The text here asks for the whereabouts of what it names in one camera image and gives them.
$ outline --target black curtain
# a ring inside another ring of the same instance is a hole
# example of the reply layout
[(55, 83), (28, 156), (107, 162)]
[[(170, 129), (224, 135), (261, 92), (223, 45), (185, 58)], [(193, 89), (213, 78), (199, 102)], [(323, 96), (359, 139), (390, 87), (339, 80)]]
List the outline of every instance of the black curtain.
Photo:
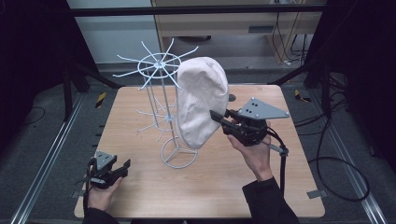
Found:
[[(307, 60), (324, 50), (332, 72), (347, 78), (347, 99), (377, 155), (396, 172), (396, 14), (392, 0), (355, 0), (327, 10), (319, 21)], [(307, 80), (320, 81), (311, 71)]]
[(98, 72), (75, 18), (44, 13), (69, 9), (66, 1), (4, 0), (4, 6), (0, 4), (0, 154), (35, 96), (63, 83), (69, 63)]

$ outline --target sleeve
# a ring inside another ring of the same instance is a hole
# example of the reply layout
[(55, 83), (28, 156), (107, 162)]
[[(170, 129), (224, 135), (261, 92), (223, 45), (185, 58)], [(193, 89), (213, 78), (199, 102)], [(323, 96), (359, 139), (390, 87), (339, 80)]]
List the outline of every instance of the sleeve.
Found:
[(88, 208), (83, 224), (119, 224), (119, 222), (107, 212), (96, 208)]
[(274, 178), (252, 182), (242, 188), (253, 223), (300, 223), (286, 203)]

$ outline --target black wire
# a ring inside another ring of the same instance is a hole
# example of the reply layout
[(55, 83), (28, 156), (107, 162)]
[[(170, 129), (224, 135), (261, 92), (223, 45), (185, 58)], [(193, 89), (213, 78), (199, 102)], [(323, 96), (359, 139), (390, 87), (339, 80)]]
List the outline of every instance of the black wire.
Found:
[(272, 41), (273, 41), (274, 48), (276, 50), (277, 57), (279, 58), (279, 60), (282, 60), (282, 58), (280, 57), (279, 51), (277, 50), (276, 44), (275, 44), (275, 30), (276, 30), (276, 27), (278, 26), (278, 23), (279, 23), (279, 12), (276, 13), (276, 22), (275, 22), (274, 30), (272, 33)]
[[(332, 121), (331, 119), (327, 119), (326, 124), (325, 124), (325, 126), (324, 126), (324, 128), (323, 128), (323, 132), (322, 132), (322, 134), (321, 134), (321, 136), (320, 136), (320, 139), (319, 139), (318, 150), (317, 150), (317, 157), (316, 157), (315, 159), (311, 160), (311, 161), (308, 161), (308, 163), (311, 163), (312, 161), (315, 161), (315, 162), (317, 163), (318, 178), (319, 178), (320, 182), (323, 184), (323, 186), (324, 186), (329, 192), (331, 192), (333, 195), (335, 195), (335, 196), (337, 196), (337, 197), (339, 197), (340, 199), (343, 199), (343, 200), (345, 200), (345, 201), (349, 201), (349, 202), (353, 202), (353, 203), (361, 202), (361, 201), (363, 201), (364, 199), (366, 199), (366, 198), (369, 196), (369, 194), (370, 194), (370, 184), (369, 184), (369, 182), (368, 182), (368, 180), (367, 180), (367, 177), (366, 177), (356, 166), (354, 166), (353, 164), (351, 164), (351, 163), (348, 162), (348, 161), (344, 161), (344, 160), (341, 160), (341, 159), (335, 158), (335, 157), (320, 157), (320, 156), (319, 156), (319, 155), (320, 155), (321, 144), (322, 144), (322, 142), (323, 142), (324, 134), (325, 134), (326, 130), (329, 128), (331, 121)], [(321, 160), (340, 161), (340, 162), (343, 162), (343, 163), (349, 165), (349, 166), (352, 167), (354, 170), (356, 170), (356, 171), (359, 173), (359, 175), (361, 175), (361, 176), (363, 177), (364, 182), (365, 182), (365, 184), (366, 184), (366, 189), (367, 189), (367, 190), (366, 190), (366, 192), (364, 193), (364, 195), (363, 195), (362, 197), (360, 197), (360, 198), (357, 198), (357, 199), (347, 198), (347, 197), (345, 197), (345, 196), (343, 196), (343, 195), (341, 195), (341, 194), (335, 192), (333, 189), (331, 189), (331, 188), (324, 182), (323, 177), (322, 177), (322, 175), (321, 175), (320, 168), (319, 168), (319, 161), (321, 161)]]
[(44, 115), (46, 115), (46, 110), (43, 107), (41, 107), (41, 106), (34, 106), (34, 107), (32, 107), (32, 109), (41, 109), (43, 111), (43, 114), (40, 116), (40, 118), (38, 118), (36, 120), (33, 120), (33, 121), (30, 121), (30, 122), (27, 122), (27, 123), (23, 123), (22, 125), (29, 125), (29, 124), (36, 123), (39, 120), (41, 120), (44, 117)]
[[(296, 21), (297, 21), (297, 20), (294, 21), (294, 23), (293, 23), (293, 25), (292, 25), (292, 27), (291, 27), (291, 30), (294, 28), (294, 25), (295, 25)], [(286, 52), (286, 46), (285, 46), (285, 43), (283, 42), (283, 38), (282, 38), (282, 34), (280, 33), (280, 29), (279, 29), (279, 24), (278, 24), (278, 22), (277, 22), (277, 33), (279, 34), (280, 42), (282, 43), (283, 53), (285, 53), (285, 56), (286, 56), (289, 60), (292, 61), (293, 59), (290, 58), (289, 55), (288, 55), (288, 53)]]
[[(341, 104), (340, 105), (343, 105), (343, 104), (347, 104), (347, 101), (346, 100), (343, 100), (343, 102), (341, 102)], [(337, 109), (334, 109), (332, 112), (337, 112), (339, 109), (341, 109), (341, 108), (343, 108), (343, 107), (339, 107), (339, 108), (337, 108)]]
[(92, 189), (92, 187), (90, 187), (90, 171), (91, 171), (91, 166), (95, 165), (96, 163), (96, 158), (92, 158), (89, 162), (88, 162), (88, 166), (87, 166), (87, 179), (85, 181), (85, 192), (84, 192), (84, 196), (83, 196), (83, 200), (82, 200), (82, 207), (84, 210), (84, 217), (87, 216), (87, 211), (88, 211), (88, 199), (90, 196), (90, 190)]
[(308, 136), (308, 135), (315, 135), (315, 134), (320, 134), (322, 132), (317, 132), (317, 133), (299, 133), (299, 136)]
[(280, 182), (279, 188), (282, 192), (282, 195), (285, 195), (285, 180), (286, 180), (286, 157), (289, 154), (289, 150), (286, 148), (282, 139), (279, 137), (279, 134), (276, 133), (274, 129), (271, 127), (267, 128), (271, 132), (267, 132), (269, 135), (273, 136), (280, 144), (280, 147), (283, 149), (283, 152), (279, 153), (280, 155)]
[(345, 96), (345, 93), (346, 93), (346, 91), (336, 91), (336, 92), (332, 93), (332, 95), (330, 95), (330, 98), (333, 98), (334, 95), (337, 95), (337, 94), (342, 94)]
[[(344, 102), (345, 102), (345, 100), (342, 100), (342, 101), (338, 102), (337, 104), (333, 105), (333, 106), (332, 106), (332, 111), (334, 112), (334, 109), (335, 109), (337, 106), (339, 106), (340, 104), (343, 104)], [(308, 125), (308, 124), (310, 124), (310, 123), (313, 123), (313, 122), (319, 120), (320, 118), (322, 118), (322, 117), (324, 117), (324, 116), (325, 116), (325, 114), (322, 113), (322, 114), (320, 114), (320, 115), (316, 115), (316, 116), (311, 117), (311, 118), (308, 118), (308, 119), (302, 119), (302, 120), (294, 121), (293, 123), (294, 123), (294, 126), (295, 126), (296, 128), (298, 128), (298, 127), (302, 127), (302, 126)]]
[(299, 58), (293, 59), (290, 62), (300, 61), (301, 65), (303, 65), (305, 63), (305, 52), (306, 52), (305, 45), (307, 44), (307, 35), (304, 35), (304, 41), (303, 41), (302, 49), (293, 49), (293, 46), (294, 46), (294, 44), (296, 42), (296, 39), (297, 39), (297, 36), (298, 35), (295, 35), (294, 38), (293, 38), (293, 41), (291, 42), (290, 52), (291, 52), (292, 55), (297, 56)]
[(355, 165), (353, 165), (352, 163), (350, 163), (350, 162), (348, 162), (348, 161), (344, 161), (344, 160), (341, 160), (341, 159), (335, 158), (335, 157), (318, 157), (318, 158), (315, 158), (315, 159), (309, 161), (309, 163), (311, 163), (312, 161), (316, 161), (316, 162), (317, 162), (317, 166), (318, 166), (318, 161), (323, 161), (323, 160), (339, 161), (339, 162), (341, 162), (341, 163), (345, 163), (346, 165), (352, 167), (356, 172), (358, 172), (358, 174), (359, 174), (361, 177), (363, 177), (364, 183), (365, 183), (365, 185), (366, 185), (366, 192), (364, 193), (364, 195), (363, 195), (362, 197), (357, 198), (357, 199), (347, 198), (347, 197), (345, 197), (345, 196), (343, 196), (343, 195), (341, 195), (341, 194), (335, 192), (334, 190), (332, 190), (332, 189), (323, 181), (323, 179), (322, 179), (322, 177), (321, 177), (321, 173), (320, 173), (319, 169), (317, 168), (320, 181), (321, 181), (321, 183), (323, 184), (323, 186), (325, 186), (325, 188), (326, 188), (329, 192), (331, 192), (332, 194), (334, 194), (335, 196), (337, 196), (337, 197), (339, 197), (339, 198), (341, 198), (341, 199), (343, 199), (343, 200), (350, 201), (350, 202), (353, 202), (353, 203), (361, 202), (361, 201), (365, 200), (365, 199), (369, 196), (370, 191), (371, 191), (370, 183), (369, 183), (367, 177), (364, 175), (364, 173), (363, 173), (361, 170), (358, 169), (358, 167), (356, 167)]
[(340, 82), (338, 79), (335, 77), (330, 76), (330, 81), (334, 86), (336, 86), (338, 89), (345, 91), (347, 89), (346, 84)]
[(337, 83), (336, 81), (330, 82), (329, 86), (336, 91), (347, 91), (347, 87), (342, 86), (341, 84)]

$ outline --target wooden table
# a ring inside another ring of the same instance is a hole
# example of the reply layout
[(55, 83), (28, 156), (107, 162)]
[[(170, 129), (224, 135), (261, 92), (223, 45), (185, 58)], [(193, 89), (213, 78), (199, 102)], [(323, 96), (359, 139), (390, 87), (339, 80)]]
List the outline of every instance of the wooden table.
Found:
[[(163, 101), (162, 87), (154, 87)], [(239, 109), (252, 96), (289, 111), (278, 86), (232, 85), (236, 101), (229, 109)], [(166, 87), (168, 102), (175, 100), (175, 87)], [(255, 180), (242, 155), (233, 149), (219, 128), (199, 149), (195, 162), (183, 169), (163, 163), (161, 148), (171, 137), (150, 127), (152, 116), (146, 90), (137, 87), (119, 89), (109, 114), (98, 150), (118, 155), (113, 169), (131, 159), (129, 175), (124, 178), (113, 198), (109, 214), (113, 217), (250, 217), (242, 187)], [(307, 192), (317, 189), (303, 148), (291, 118), (272, 119), (272, 128), (290, 150), (286, 164), (285, 198), (298, 217), (321, 217), (324, 207), (320, 198), (309, 199)], [(271, 165), (279, 181), (280, 157), (272, 150)], [(75, 215), (83, 217), (82, 198)]]

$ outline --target hand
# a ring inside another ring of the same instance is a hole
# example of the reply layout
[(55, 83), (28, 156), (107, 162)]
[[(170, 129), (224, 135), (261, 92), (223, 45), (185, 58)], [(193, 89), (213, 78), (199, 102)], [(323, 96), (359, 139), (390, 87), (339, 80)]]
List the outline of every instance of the hand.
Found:
[(252, 147), (245, 147), (232, 135), (227, 135), (227, 138), (233, 148), (242, 153), (248, 168), (253, 171), (257, 181), (263, 181), (273, 177), (270, 166), (270, 135), (267, 134), (260, 144)]
[(113, 197), (114, 192), (119, 188), (121, 182), (122, 177), (117, 179), (117, 181), (114, 182), (114, 184), (108, 189), (92, 187), (88, 198), (88, 207), (96, 208), (106, 212), (110, 206), (111, 198)]

